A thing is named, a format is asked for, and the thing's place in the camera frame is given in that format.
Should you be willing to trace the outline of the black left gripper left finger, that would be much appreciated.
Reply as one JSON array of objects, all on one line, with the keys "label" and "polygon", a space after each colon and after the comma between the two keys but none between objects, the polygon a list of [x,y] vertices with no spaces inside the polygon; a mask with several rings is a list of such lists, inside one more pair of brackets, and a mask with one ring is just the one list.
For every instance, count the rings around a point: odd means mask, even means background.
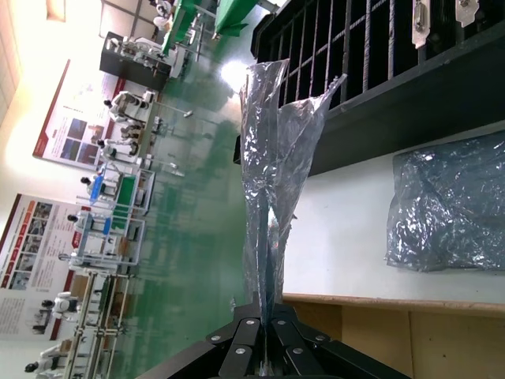
[{"label": "black left gripper left finger", "polygon": [[144,373],[145,378],[242,378],[252,375],[260,337],[257,302],[234,309],[233,320]]}]

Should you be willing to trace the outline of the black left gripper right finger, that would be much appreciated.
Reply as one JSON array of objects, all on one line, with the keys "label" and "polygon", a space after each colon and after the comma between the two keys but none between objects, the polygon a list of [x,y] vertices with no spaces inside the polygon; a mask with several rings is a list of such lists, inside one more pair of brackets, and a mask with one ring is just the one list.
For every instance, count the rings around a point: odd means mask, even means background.
[{"label": "black left gripper right finger", "polygon": [[406,377],[301,322],[288,305],[276,305],[271,315],[271,364],[275,373],[303,378]]}]

